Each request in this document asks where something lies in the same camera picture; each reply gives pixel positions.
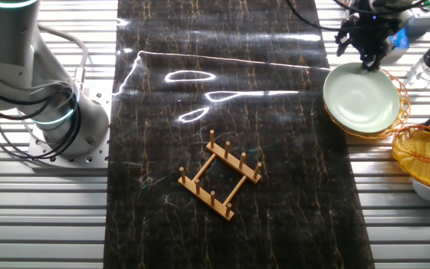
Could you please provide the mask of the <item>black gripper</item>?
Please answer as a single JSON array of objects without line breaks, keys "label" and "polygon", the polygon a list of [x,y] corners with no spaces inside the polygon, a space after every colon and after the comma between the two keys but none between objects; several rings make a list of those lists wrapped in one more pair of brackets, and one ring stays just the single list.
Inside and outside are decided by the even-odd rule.
[{"label": "black gripper", "polygon": [[362,49],[360,52],[362,68],[379,70],[381,60],[385,56],[385,47],[369,47],[386,39],[387,34],[398,23],[398,13],[394,13],[392,8],[383,7],[383,3],[354,3],[350,7],[352,11],[349,14],[357,16],[354,19],[354,26],[359,29],[349,33],[352,23],[349,20],[342,22],[341,28],[335,36],[336,56],[341,56],[352,42],[356,49]]}]

